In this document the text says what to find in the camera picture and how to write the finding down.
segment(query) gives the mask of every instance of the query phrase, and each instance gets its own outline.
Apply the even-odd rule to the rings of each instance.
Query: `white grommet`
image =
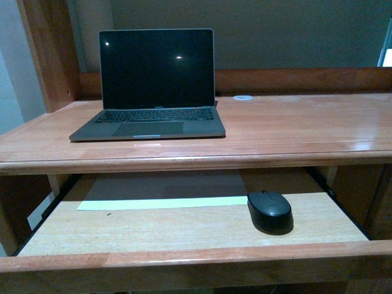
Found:
[[[247,101],[247,100],[252,100],[253,96],[250,96],[250,95],[237,95],[237,96],[234,96],[233,99],[240,100],[240,101]]]

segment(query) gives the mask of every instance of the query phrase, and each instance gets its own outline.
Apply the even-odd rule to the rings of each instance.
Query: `paper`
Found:
[[[246,204],[236,170],[100,175],[78,210],[180,208]]]

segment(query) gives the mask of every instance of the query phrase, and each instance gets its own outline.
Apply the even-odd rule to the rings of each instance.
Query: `laptop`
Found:
[[[104,109],[71,141],[223,137],[212,29],[101,31]]]

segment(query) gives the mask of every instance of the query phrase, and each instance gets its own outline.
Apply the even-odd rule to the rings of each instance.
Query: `drawer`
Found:
[[[285,195],[294,217],[289,234],[258,231],[245,203],[78,211],[98,178],[84,175],[19,256],[1,261],[4,291],[162,290],[392,276],[392,242],[368,241],[302,169],[238,174],[248,192]]]

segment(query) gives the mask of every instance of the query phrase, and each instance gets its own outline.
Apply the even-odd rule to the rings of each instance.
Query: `desk surface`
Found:
[[[392,94],[218,98],[225,138],[71,143],[102,109],[74,102],[0,137],[0,174],[392,162]]]

